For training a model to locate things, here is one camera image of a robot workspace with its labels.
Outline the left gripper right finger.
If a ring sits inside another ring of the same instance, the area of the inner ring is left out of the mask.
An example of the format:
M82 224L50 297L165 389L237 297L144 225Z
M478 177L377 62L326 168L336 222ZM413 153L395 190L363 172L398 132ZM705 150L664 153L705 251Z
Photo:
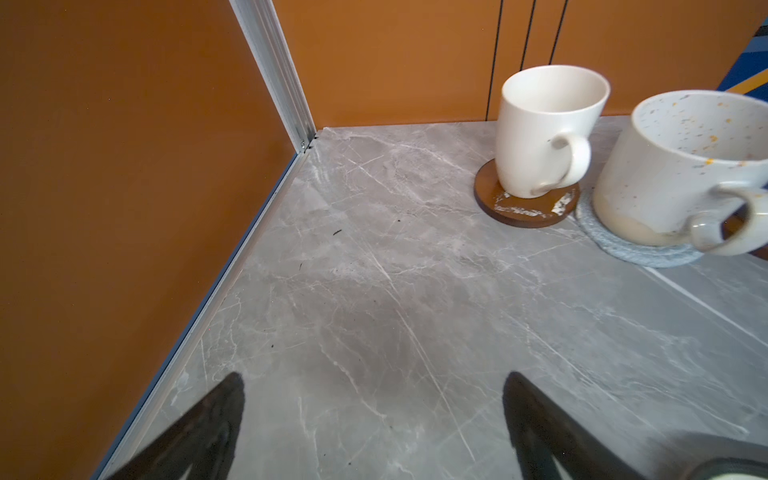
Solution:
M508 375L503 410L525 479L640 479L642 475L603 445L520 372Z

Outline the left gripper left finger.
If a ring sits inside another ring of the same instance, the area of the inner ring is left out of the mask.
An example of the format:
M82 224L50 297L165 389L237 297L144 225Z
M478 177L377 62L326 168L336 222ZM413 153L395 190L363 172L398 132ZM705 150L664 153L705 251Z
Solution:
M225 479L235 458L244 381L229 373L113 479Z

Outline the light blue rope coaster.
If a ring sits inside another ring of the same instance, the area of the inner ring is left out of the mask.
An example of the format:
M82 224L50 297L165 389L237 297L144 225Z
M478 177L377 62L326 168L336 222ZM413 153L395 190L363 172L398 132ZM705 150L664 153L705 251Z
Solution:
M703 253L675 238L653 245L633 242L610 231L599 219L594 206L595 188L581 194L575 219L584 233L605 253L627 263L650 268L673 268L695 262Z

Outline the dark glossy wooden coaster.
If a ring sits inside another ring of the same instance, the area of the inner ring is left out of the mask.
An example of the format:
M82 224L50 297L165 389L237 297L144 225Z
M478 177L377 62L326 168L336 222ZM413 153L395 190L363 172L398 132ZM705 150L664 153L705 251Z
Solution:
M474 181L479 207L496 221L516 228L538 229L560 223L575 210L580 194L580 186L574 184L531 199L512 196L499 182L494 159L478 170Z

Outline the light wooden round coaster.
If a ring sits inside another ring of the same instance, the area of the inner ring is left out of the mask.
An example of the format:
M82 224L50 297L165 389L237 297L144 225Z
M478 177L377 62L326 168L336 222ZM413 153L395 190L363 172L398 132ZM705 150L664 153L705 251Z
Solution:
M749 219L749 208L747 204L744 204L722 223L723 239L729 240L734 235L739 235L743 240L748 240L752 246L755 246L755 249L749 251L750 255L767 261L767 236L760 231L755 232L750 227Z

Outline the white mug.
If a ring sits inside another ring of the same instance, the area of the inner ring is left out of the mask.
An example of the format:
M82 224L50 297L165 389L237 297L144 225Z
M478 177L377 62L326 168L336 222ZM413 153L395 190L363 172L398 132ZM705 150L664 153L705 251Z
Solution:
M590 167L589 136L610 93L603 75L579 66L538 66L508 78L495 147L503 189L537 198L578 183Z
M595 186L594 206L616 235L653 245L675 238L703 253L755 249L722 223L742 205L767 236L767 104L709 90L650 97L632 112Z

